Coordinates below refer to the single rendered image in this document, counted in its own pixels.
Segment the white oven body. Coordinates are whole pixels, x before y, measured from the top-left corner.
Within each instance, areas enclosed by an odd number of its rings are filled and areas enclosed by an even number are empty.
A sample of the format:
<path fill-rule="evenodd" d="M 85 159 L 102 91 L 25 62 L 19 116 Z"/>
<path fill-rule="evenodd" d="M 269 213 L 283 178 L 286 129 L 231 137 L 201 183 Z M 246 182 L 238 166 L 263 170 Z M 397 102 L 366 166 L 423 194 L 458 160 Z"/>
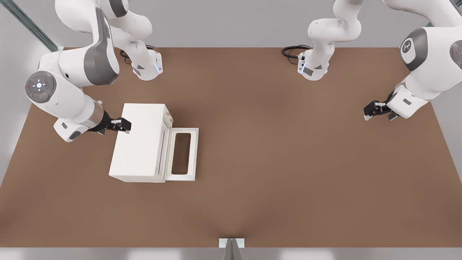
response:
<path fill-rule="evenodd" d="M 165 104 L 125 103 L 122 117 L 132 123 L 119 132 L 109 176 L 132 183 L 165 183 L 167 143 L 173 118 Z"/>

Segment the white oven door with window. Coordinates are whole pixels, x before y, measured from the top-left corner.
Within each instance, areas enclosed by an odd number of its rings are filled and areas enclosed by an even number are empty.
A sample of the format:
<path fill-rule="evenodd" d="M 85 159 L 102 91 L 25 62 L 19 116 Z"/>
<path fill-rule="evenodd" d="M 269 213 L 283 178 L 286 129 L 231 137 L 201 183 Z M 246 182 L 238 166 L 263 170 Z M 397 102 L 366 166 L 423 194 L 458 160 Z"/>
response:
<path fill-rule="evenodd" d="M 187 173 L 173 174 L 173 157 L 175 151 L 176 135 L 180 133 L 190 134 L 190 146 L 188 154 L 188 168 Z M 166 163 L 164 168 L 165 181 L 194 181 L 196 160 L 197 160 L 197 147 L 198 147 L 199 128 L 169 128 L 169 141 L 167 145 Z"/>

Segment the silver frame post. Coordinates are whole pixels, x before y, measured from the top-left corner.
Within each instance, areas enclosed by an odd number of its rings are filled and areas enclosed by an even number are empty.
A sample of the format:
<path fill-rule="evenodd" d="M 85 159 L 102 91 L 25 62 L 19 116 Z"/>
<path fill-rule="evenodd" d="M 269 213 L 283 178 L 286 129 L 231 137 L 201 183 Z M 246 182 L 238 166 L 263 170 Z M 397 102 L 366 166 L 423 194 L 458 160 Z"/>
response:
<path fill-rule="evenodd" d="M 243 260 L 240 250 L 245 247 L 244 238 L 219 238 L 218 247 L 225 249 L 222 260 Z"/>
<path fill-rule="evenodd" d="M 8 10 L 25 28 L 32 33 L 49 51 L 63 51 L 63 46 L 57 46 L 40 27 L 13 1 L 0 0 L 6 10 Z"/>

